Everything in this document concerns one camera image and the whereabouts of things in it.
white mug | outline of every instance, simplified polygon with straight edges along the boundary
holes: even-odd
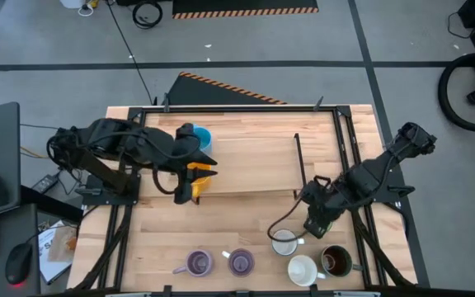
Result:
[[[314,284],[317,278],[326,279],[326,275],[318,272],[317,264],[311,257],[298,255],[290,259],[287,267],[289,278],[296,284],[302,287],[307,287]]]
[[[276,231],[273,235],[274,238],[278,239],[291,239],[295,238],[296,235],[289,231],[288,229],[280,229]],[[298,238],[290,243],[281,243],[275,240],[272,240],[272,249],[281,256],[290,256],[294,252],[296,252],[296,248],[299,244],[305,244],[305,240],[303,238]]]

concrete floor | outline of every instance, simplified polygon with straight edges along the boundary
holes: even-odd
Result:
[[[59,1],[6,0],[0,11],[0,65],[131,63],[129,53],[104,5],[79,17]],[[351,17],[358,7],[373,61],[450,61],[474,51],[469,40],[446,31],[446,17],[463,0],[318,0],[320,12],[292,16],[254,16],[172,20],[164,2],[162,23],[143,31],[131,12],[113,7],[140,63],[218,61],[359,61],[363,55]],[[453,28],[464,34],[459,19]],[[162,68],[142,70],[153,96],[162,98],[180,71],[268,94],[289,103],[368,103],[379,106],[381,125],[397,130],[410,120],[439,140],[434,154],[405,162],[413,216],[430,284],[435,288],[475,290],[475,133],[451,125],[436,103],[442,68],[376,68],[382,102],[364,64],[360,67]],[[463,103],[475,88],[475,73],[460,69],[449,85],[455,108],[475,120],[475,107]],[[0,103],[18,101],[21,122],[87,126],[108,106],[147,105],[135,70],[0,71]],[[21,145],[45,153],[52,130],[21,129]],[[22,158],[22,183],[33,185],[56,172],[51,161]],[[67,200],[57,187],[52,196]],[[45,291],[64,288],[66,277]]]

yellow and black striped tape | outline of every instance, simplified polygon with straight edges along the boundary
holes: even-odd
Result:
[[[283,101],[275,99],[273,97],[268,97],[268,96],[261,95],[261,94],[255,93],[255,92],[251,92],[251,91],[245,90],[244,88],[241,88],[241,87],[231,86],[227,83],[217,82],[217,81],[214,81],[213,79],[203,78],[202,76],[195,75],[193,73],[181,72],[181,73],[179,73],[179,76],[182,76],[182,77],[185,77],[185,78],[192,78],[192,79],[198,80],[198,81],[203,82],[203,83],[208,83],[208,84],[214,85],[216,87],[224,87],[229,91],[238,92],[238,93],[241,93],[243,95],[250,96],[250,97],[255,97],[256,99],[260,99],[260,100],[263,100],[263,101],[266,101],[266,102],[269,102],[269,103],[287,104],[287,102],[283,102]]]
[[[248,16],[270,16],[296,13],[316,13],[318,7],[298,7],[298,8],[272,8],[272,9],[252,9],[239,11],[222,12],[183,12],[173,15],[174,19],[206,18],[206,17],[248,17]]]

blue cup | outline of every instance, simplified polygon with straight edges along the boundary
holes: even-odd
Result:
[[[201,142],[199,150],[206,155],[210,156],[212,154],[212,134],[208,129],[194,124],[194,134],[199,137]]]

yellow object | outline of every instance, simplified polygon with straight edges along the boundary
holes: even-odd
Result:
[[[91,1],[89,1],[87,4],[88,4],[88,5],[91,5],[91,7],[94,9],[94,8],[97,8],[97,7],[98,7],[98,1],[99,1],[99,0],[91,0]]]
[[[212,169],[212,166],[207,165],[207,164],[201,164],[201,163],[190,163],[190,164],[188,164],[188,169],[194,169],[194,168],[210,170],[210,169]],[[203,178],[200,178],[197,181],[193,182],[191,184],[191,196],[192,196],[192,198],[199,198],[201,193],[203,191],[205,191],[210,186],[210,183],[211,183],[210,177],[203,177]]]

